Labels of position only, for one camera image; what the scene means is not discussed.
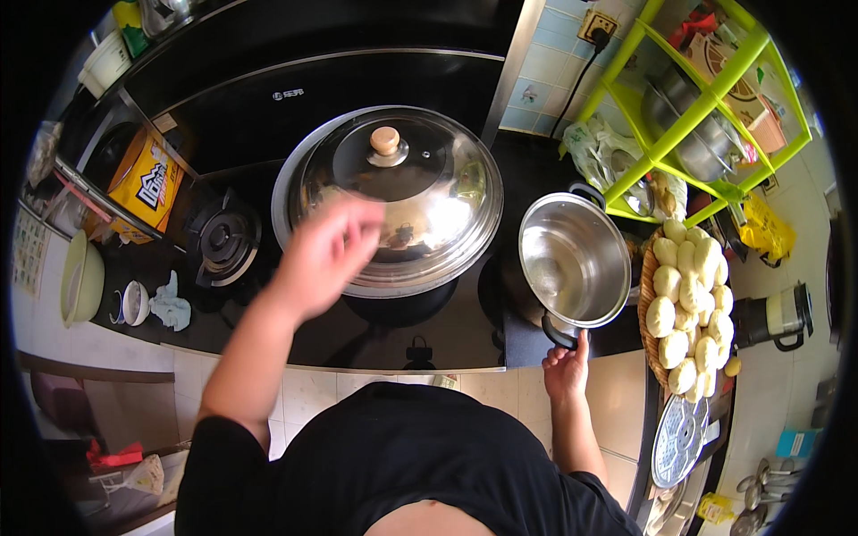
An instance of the hand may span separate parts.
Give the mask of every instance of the hand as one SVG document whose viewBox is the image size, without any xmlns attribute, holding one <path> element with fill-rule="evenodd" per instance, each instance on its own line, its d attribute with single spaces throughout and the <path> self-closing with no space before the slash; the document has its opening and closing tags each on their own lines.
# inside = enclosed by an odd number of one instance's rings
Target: hand
<svg viewBox="0 0 858 536">
<path fill-rule="evenodd" d="M 298 225 L 271 284 L 295 328 L 328 310 L 372 259 L 383 220 L 382 203 L 349 194 Z"/>
<path fill-rule="evenodd" d="M 587 330 L 578 334 L 578 349 L 552 348 L 542 360 L 545 370 L 545 390 L 553 404 L 565 403 L 584 396 L 587 385 L 587 359 L 589 342 Z"/>
</svg>

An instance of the lid handle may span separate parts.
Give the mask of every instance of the lid handle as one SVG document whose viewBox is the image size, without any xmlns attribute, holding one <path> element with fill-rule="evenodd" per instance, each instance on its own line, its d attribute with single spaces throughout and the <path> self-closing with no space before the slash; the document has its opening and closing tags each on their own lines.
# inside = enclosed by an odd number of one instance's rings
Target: lid handle
<svg viewBox="0 0 858 536">
<path fill-rule="evenodd" d="M 393 127 L 378 127 L 370 136 L 370 145 L 376 153 L 390 156 L 399 147 L 399 132 Z"/>
</svg>

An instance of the brand logo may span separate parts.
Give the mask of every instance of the brand logo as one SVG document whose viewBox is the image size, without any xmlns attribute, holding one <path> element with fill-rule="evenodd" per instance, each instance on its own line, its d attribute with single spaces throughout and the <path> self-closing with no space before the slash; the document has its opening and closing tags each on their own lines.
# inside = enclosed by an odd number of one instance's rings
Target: brand logo
<svg viewBox="0 0 858 536">
<path fill-rule="evenodd" d="M 157 160 L 149 173 L 140 177 L 140 189 L 136 198 L 142 201 L 152 210 L 158 210 L 158 204 L 166 203 L 166 189 L 164 179 L 166 178 L 167 155 L 160 150 L 157 144 L 152 144 L 152 158 Z"/>
<path fill-rule="evenodd" d="M 299 88 L 299 89 L 290 89 L 289 91 L 284 91 L 282 93 L 279 91 L 275 91 L 274 94 L 271 96 L 274 97 L 274 100 L 283 100 L 283 99 L 288 99 L 289 97 L 297 97 L 298 95 L 303 95 L 303 94 L 304 94 L 304 90 Z"/>
</svg>

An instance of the glass lid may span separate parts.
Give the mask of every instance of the glass lid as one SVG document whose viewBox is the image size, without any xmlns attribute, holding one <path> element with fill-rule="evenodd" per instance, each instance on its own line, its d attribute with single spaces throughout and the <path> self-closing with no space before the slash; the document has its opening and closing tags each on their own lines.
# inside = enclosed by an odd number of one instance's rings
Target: glass lid
<svg viewBox="0 0 858 536">
<path fill-rule="evenodd" d="M 443 285 L 491 242 L 503 188 L 486 147 L 460 124 L 433 111 L 391 107 L 348 119 L 311 150 L 291 214 L 311 213 L 326 197 L 358 192 L 385 203 L 378 252 L 349 294 L 407 288 L 405 296 Z"/>
</svg>

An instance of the black t-shirt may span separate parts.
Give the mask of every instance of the black t-shirt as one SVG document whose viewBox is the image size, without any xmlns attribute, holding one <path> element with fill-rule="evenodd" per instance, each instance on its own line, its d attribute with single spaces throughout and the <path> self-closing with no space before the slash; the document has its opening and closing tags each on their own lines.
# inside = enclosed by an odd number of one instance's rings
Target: black t-shirt
<svg viewBox="0 0 858 536">
<path fill-rule="evenodd" d="M 445 388 L 371 383 L 310 421 L 269 462 L 243 426 L 202 420 L 176 534 L 361 535 L 423 499 L 498 536 L 640 534 L 590 473 L 561 474 L 530 431 Z"/>
</svg>

